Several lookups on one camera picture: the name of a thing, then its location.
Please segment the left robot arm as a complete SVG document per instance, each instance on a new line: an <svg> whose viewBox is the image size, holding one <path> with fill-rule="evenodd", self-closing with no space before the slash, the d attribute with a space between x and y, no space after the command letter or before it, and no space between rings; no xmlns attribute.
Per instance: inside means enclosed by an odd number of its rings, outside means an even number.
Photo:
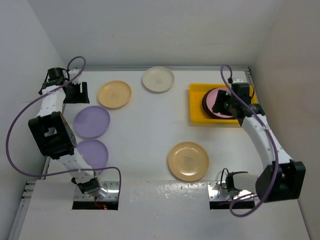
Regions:
<svg viewBox="0 0 320 240"><path fill-rule="evenodd" d="M28 121L28 127L41 154L63 164L82 194L103 200L108 191L98 179L97 171L78 152L76 137L63 116L64 104L90 102L87 83L70 83L69 80L70 75L63 68L47 71L40 89L40 110L35 118Z"/></svg>

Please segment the purple plate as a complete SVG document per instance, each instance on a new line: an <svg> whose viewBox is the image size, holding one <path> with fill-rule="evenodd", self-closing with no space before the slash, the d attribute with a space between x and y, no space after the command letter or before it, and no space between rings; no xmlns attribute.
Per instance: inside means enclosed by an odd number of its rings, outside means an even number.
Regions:
<svg viewBox="0 0 320 240"><path fill-rule="evenodd" d="M81 138L98 138L107 131L110 121L111 116L106 109L93 105L78 112L73 121L73 128Z"/></svg>
<svg viewBox="0 0 320 240"><path fill-rule="evenodd" d="M77 144L77 150L84 161L93 169L107 166L109 152L104 143L97 139L86 139Z"/></svg>

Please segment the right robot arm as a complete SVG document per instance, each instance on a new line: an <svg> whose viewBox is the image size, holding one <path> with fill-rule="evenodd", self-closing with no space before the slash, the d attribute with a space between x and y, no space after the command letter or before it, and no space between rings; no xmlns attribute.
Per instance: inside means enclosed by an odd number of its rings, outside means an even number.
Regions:
<svg viewBox="0 0 320 240"><path fill-rule="evenodd" d="M246 171L228 173L226 189L247 190L264 202L298 199L306 167L301 161L294 161L280 145L263 108L258 103L251 103L250 85L233 83L231 89L219 90L212 110L231 115L238 121L253 142L263 166L259 176Z"/></svg>

